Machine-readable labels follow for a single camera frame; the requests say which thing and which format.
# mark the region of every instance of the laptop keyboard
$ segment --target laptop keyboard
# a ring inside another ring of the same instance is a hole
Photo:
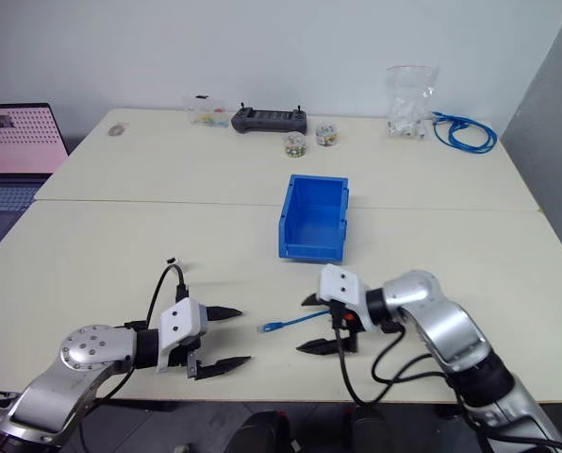
[[[0,210],[26,210],[39,187],[0,187]]]

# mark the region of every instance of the floor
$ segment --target floor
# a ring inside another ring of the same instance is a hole
[[[178,453],[181,445],[190,445],[191,453],[222,453],[250,414],[265,410],[283,411],[290,419],[292,437],[308,453],[349,451],[341,446],[343,414],[352,407],[349,404],[184,402],[167,406],[158,410],[99,408],[84,422],[90,453]],[[388,453],[480,453],[475,435],[454,417],[453,408],[381,406],[394,442]],[[562,431],[562,404],[545,405],[544,409]],[[63,452],[84,453],[77,432]]]

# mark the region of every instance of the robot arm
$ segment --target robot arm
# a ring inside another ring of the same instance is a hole
[[[328,264],[316,297],[331,307],[332,314],[338,303],[352,311],[366,331],[391,331],[393,323],[412,321],[477,426],[502,436],[562,443],[549,417],[505,368],[465,310],[442,293],[432,274],[412,271],[371,290],[355,274]],[[493,439],[489,443],[497,453],[533,448]]]
[[[123,327],[85,326],[71,332],[53,364],[27,386],[1,423],[0,452],[57,451],[91,411],[98,388],[114,375],[153,366],[163,372],[168,366],[186,365],[189,378],[201,379],[240,366],[249,357],[209,366],[195,358],[208,321],[240,314],[185,297],[161,314],[158,328],[134,322]]]

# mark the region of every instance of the black controller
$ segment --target black controller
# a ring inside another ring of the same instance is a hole
[[[241,134],[248,130],[267,132],[296,130],[306,134],[306,112],[300,110],[300,106],[294,111],[254,110],[241,103],[241,109],[231,118],[231,125]]]

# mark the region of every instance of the white wall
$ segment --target white wall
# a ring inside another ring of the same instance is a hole
[[[65,135],[196,93],[379,116],[413,62],[433,107],[503,132],[561,25],[562,0],[0,0],[0,102],[51,102]]]

